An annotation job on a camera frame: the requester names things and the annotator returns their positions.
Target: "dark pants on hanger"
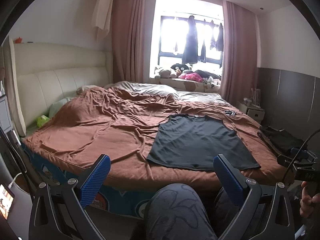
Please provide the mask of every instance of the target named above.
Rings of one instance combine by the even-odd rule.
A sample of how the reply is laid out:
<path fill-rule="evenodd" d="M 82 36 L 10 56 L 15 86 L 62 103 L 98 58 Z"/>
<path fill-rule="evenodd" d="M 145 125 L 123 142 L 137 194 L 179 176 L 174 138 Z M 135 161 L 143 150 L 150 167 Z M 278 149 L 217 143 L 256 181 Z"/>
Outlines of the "dark pants on hanger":
<path fill-rule="evenodd" d="M 213 205 L 209 222 L 198 196 L 185 184 L 170 184 L 159 190 L 145 209 L 147 240 L 216 240 L 239 211 L 222 189 Z"/>

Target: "black cable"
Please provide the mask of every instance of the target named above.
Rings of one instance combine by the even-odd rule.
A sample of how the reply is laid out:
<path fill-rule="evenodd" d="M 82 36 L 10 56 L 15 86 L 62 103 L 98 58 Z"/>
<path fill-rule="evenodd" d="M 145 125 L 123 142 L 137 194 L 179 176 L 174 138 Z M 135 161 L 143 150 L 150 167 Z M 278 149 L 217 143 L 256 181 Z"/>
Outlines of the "black cable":
<path fill-rule="evenodd" d="M 320 128 L 319 128 L 318 130 L 316 130 L 313 134 L 311 134 L 311 135 L 307 138 L 307 140 L 305 140 L 305 142 L 302 144 L 301 148 L 298 150 L 297 154 L 295 155 L 295 157 L 294 157 L 294 158 L 292 159 L 292 161 L 290 162 L 289 166 L 287 167 L 287 169 L 286 169 L 286 171 L 285 171 L 285 173 L 284 173 L 284 175 L 283 175 L 283 177 L 282 177 L 282 182 L 283 182 L 283 183 L 284 183 L 284 179 L 285 179 L 285 177 L 287 176 L 287 174 L 288 174 L 291 166 L 292 166 L 293 163 L 296 161 L 296 159 L 297 159 L 299 153 L 301 152 L 301 150 L 303 149 L 303 147 L 304 147 L 304 146 L 307 144 L 307 142 L 310 141 L 310 139 L 311 139 L 315 134 L 317 134 L 318 132 L 320 132 Z"/>
<path fill-rule="evenodd" d="M 28 187 L 28 190 L 29 190 L 29 193 L 30 193 L 30 197 L 31 197 L 31 201 L 33 203 L 33 200 L 34 200 L 34 195 L 33 195 L 33 192 L 32 192 L 32 188 L 31 188 L 31 185 L 30 185 L 30 182 L 28 180 L 28 177 L 25 173 L 25 170 L 22 168 L 20 162 L 19 162 L 19 159 L 17 157 L 17 153 L 15 151 L 15 149 L 13 148 L 12 144 L 10 143 L 10 141 L 8 140 L 7 136 L 5 135 L 4 131 L 2 130 L 1 126 L 0 126 L 0 138 L 2 139 L 2 141 L 5 143 L 6 147 L 9 149 L 12 157 L 14 158 L 20 172 L 22 173 L 22 176 L 23 178 L 25 179 L 26 181 L 26 184 L 27 184 L 27 187 Z"/>

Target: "orange object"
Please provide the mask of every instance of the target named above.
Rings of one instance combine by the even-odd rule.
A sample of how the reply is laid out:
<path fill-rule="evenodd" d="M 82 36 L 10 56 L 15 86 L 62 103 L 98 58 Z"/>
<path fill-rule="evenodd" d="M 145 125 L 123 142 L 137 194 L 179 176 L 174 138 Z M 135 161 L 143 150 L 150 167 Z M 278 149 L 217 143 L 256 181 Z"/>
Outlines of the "orange object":
<path fill-rule="evenodd" d="M 15 39 L 14 43 L 22 43 L 22 38 L 19 37 L 19 38 Z"/>

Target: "wrinkled blanket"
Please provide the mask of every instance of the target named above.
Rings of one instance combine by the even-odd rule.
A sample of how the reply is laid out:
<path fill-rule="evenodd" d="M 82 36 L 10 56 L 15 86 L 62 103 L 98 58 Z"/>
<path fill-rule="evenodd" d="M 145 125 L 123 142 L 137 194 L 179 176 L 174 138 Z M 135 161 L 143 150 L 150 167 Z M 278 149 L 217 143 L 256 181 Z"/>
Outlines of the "wrinkled blanket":
<path fill-rule="evenodd" d="M 233 110 L 227 116 L 224 110 Z M 274 185 L 284 174 L 268 147 L 257 136 L 259 124 L 227 104 L 176 101 L 167 97 L 130 93 L 119 88 L 99 87 L 65 104 L 60 111 L 24 143 L 62 170 L 79 174 L 100 154 L 111 158 L 105 185 L 123 190 L 154 192 L 170 183 L 186 183 L 198 191 L 217 190 L 214 172 L 166 168 L 146 158 L 158 131 L 158 124 L 171 114 L 208 115 L 222 119 L 261 165 L 243 171 L 261 184 Z"/>

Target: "nightstand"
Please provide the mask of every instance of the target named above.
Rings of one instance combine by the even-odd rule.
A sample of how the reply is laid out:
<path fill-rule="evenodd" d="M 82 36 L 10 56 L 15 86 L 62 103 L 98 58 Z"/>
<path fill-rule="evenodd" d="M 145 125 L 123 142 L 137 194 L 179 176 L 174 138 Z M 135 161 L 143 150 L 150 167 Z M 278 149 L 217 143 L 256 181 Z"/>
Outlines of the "nightstand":
<path fill-rule="evenodd" d="M 247 116 L 254 119 L 256 122 L 261 123 L 264 117 L 264 110 L 255 106 L 246 106 L 243 103 L 237 102 L 236 107 Z"/>

